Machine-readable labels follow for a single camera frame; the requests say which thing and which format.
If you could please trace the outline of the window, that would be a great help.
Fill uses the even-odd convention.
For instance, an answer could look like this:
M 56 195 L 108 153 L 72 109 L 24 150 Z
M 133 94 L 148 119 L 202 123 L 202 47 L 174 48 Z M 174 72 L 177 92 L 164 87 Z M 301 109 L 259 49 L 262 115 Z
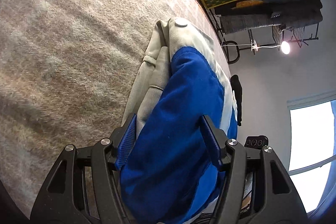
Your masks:
M 288 110 L 289 176 L 311 213 L 335 183 L 335 91 L 288 101 Z

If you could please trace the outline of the black metal clothes rack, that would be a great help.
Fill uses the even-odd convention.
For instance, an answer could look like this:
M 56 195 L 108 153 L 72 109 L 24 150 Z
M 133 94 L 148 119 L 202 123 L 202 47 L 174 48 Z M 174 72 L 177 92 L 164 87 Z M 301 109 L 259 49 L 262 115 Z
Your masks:
M 197 0 L 199 4 L 201 5 L 201 8 L 206 12 L 207 19 L 210 20 L 210 23 L 212 27 L 215 30 L 215 33 L 219 39 L 220 46 L 222 42 L 228 41 L 226 40 L 225 34 L 222 31 L 222 28 L 220 26 L 220 20 L 217 20 L 217 16 L 214 14 L 214 12 L 211 9 L 208 9 L 205 7 L 205 4 L 203 4 L 202 0 Z M 318 41 L 318 31 L 319 31 L 319 23 L 316 24 L 316 30 L 315 34 L 311 34 L 309 38 L 304 38 L 305 28 L 298 28 L 295 30 L 292 30 L 291 37 L 288 40 L 288 43 L 297 43 L 298 46 L 301 48 L 303 44 L 309 45 L 308 42 L 312 41 Z M 272 39 L 273 42 L 269 44 L 264 45 L 270 45 L 270 44 L 280 44 L 282 41 L 285 40 L 285 30 L 281 30 L 279 26 L 272 26 Z

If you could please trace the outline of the white clip desk lamp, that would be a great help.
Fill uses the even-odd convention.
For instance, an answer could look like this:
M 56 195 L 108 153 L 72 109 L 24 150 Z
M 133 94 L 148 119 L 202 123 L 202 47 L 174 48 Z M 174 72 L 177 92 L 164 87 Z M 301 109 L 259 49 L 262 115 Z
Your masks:
M 252 52 L 258 52 L 260 49 L 278 49 L 284 55 L 288 55 L 291 52 L 290 44 L 286 41 L 282 41 L 280 44 L 270 44 L 270 45 L 262 45 L 259 46 L 256 43 L 256 40 L 252 40 L 249 44 L 238 44 L 235 41 L 227 41 L 224 42 L 221 47 L 235 47 L 236 50 L 243 51 L 243 50 L 251 50 Z

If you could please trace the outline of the hanging grey plaid coat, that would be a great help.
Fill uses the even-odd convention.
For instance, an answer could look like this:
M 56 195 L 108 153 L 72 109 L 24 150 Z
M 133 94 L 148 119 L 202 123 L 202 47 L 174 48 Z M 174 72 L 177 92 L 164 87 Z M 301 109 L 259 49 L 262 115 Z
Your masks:
M 318 24 L 323 20 L 320 0 L 300 0 L 286 3 L 260 3 L 243 7 L 215 9 L 225 34 L 239 31 L 279 26 L 292 30 Z

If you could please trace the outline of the folded black garment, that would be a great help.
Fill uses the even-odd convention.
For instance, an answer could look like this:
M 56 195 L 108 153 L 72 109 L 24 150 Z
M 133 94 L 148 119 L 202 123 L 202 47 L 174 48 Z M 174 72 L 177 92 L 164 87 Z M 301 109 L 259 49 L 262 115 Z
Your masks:
M 243 89 L 240 83 L 238 75 L 232 75 L 230 78 L 231 88 L 235 94 L 236 104 L 237 104 L 237 122 L 238 126 L 242 125 L 242 100 L 243 100 Z

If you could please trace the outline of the white and blue jacket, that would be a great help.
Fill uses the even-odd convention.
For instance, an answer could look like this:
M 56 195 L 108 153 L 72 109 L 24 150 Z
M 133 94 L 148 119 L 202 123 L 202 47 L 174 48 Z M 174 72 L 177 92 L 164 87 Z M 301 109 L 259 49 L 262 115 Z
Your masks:
M 121 196 L 138 223 L 184 223 L 216 201 L 224 174 L 213 166 L 198 120 L 238 134 L 229 75 L 213 40 L 182 18 L 158 21 L 131 88 L 134 146 L 122 164 Z

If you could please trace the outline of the plaid bed blanket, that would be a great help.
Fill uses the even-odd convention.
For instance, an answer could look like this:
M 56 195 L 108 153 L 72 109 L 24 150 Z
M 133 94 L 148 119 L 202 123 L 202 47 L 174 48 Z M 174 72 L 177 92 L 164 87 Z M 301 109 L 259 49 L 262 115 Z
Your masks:
M 196 0 L 1 0 L 1 181 L 25 216 L 66 145 L 121 124 L 154 26 L 175 16 L 217 38 Z

